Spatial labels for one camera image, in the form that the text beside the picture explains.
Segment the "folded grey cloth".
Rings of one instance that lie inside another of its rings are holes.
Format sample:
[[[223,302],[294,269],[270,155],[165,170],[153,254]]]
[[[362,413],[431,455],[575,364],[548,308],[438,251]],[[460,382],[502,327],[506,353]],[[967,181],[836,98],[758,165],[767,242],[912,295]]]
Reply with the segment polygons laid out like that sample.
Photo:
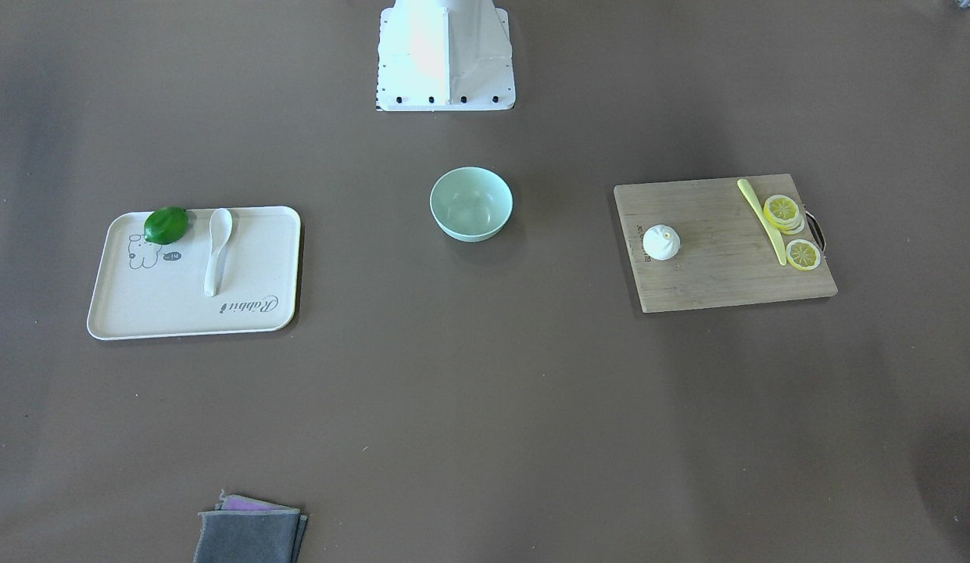
[[[309,521],[298,508],[225,493],[199,517],[195,562],[296,562]]]

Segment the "white steamed bun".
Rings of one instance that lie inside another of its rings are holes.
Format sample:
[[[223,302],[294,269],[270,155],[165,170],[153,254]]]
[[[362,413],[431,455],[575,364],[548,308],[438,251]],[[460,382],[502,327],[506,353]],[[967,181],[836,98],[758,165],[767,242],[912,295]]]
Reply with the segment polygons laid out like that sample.
[[[642,236],[642,250],[651,260],[673,259],[680,252],[681,245],[678,232],[666,224],[653,225]]]

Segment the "green lime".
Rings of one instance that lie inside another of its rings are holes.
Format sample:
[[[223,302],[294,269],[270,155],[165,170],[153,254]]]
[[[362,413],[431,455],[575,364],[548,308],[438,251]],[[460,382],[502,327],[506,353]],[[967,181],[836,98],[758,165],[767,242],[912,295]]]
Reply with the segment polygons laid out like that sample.
[[[187,210],[178,206],[167,206],[152,211],[144,223],[144,239],[153,245],[171,245],[177,242],[188,229]]]

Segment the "lower lemon slice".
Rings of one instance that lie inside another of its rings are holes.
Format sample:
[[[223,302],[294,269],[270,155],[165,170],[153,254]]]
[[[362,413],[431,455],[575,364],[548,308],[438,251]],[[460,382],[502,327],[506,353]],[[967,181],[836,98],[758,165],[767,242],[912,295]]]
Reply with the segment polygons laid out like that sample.
[[[821,266],[823,254],[810,240],[797,238],[786,246],[787,264],[798,271],[817,270]]]

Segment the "cream rabbit tray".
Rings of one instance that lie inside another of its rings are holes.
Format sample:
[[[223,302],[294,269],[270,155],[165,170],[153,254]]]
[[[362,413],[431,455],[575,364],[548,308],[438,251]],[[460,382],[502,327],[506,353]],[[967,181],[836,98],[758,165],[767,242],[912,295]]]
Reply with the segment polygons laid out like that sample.
[[[205,293],[212,208],[189,210],[173,245],[144,240],[148,213],[107,228],[87,317],[100,341],[248,334],[282,329],[298,302],[302,221],[289,206],[231,208],[232,234],[219,257],[219,289]]]

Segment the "upper lemon slice stack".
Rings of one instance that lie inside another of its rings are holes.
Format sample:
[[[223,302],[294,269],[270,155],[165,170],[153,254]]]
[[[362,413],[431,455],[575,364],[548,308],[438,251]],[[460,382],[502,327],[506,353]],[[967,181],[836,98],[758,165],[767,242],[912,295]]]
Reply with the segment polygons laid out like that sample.
[[[787,195],[772,195],[763,204],[764,218],[783,235],[799,234],[805,228],[805,217],[798,203]]]

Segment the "yellow plastic knife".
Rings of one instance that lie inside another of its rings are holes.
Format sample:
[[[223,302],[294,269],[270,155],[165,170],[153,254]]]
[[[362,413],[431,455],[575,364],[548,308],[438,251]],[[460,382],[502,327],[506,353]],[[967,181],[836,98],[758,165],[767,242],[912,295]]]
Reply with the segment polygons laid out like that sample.
[[[787,250],[784,239],[782,238],[782,233],[764,216],[764,208],[762,203],[760,203],[760,200],[757,198],[755,189],[753,189],[749,179],[739,178],[737,181],[737,186],[739,188],[739,192],[742,193],[744,199],[749,204],[750,208],[752,208],[753,213],[756,214],[757,221],[760,222],[762,228],[764,231],[766,231],[766,235],[770,240],[771,247],[773,247],[778,263],[781,264],[781,266],[787,266]]]

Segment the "wooden cutting board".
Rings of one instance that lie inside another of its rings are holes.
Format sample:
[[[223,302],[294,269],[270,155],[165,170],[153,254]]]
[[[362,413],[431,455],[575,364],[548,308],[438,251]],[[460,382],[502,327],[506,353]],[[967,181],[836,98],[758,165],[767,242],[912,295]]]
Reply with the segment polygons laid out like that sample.
[[[628,183],[614,202],[641,308],[646,313],[832,298],[825,261],[816,270],[781,266],[737,179]],[[642,240],[658,224],[674,228],[669,260],[646,255]]]

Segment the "white ceramic spoon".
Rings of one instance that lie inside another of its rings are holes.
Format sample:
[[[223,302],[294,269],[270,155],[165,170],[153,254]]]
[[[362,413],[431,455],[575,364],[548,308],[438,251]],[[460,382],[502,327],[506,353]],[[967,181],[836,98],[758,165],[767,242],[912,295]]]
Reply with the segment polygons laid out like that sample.
[[[209,254],[207,254],[205,281],[203,292],[213,298],[219,292],[219,263],[220,254],[228,244],[234,228],[231,211],[227,208],[217,208],[209,219]]]

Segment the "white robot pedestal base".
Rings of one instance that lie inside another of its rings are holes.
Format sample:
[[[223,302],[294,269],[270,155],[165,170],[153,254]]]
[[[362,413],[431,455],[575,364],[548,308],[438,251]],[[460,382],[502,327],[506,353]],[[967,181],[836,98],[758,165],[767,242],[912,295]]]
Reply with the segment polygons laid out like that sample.
[[[378,22],[376,110],[514,108],[509,14],[494,2],[396,1]]]

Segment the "light green bowl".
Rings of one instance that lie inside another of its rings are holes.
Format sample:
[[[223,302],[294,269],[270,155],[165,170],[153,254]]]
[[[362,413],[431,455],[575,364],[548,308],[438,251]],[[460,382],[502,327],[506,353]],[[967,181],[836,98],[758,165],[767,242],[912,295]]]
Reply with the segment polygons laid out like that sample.
[[[430,191],[431,215],[442,231],[460,242],[484,242],[512,217],[512,189],[495,172],[459,167],[442,175]]]

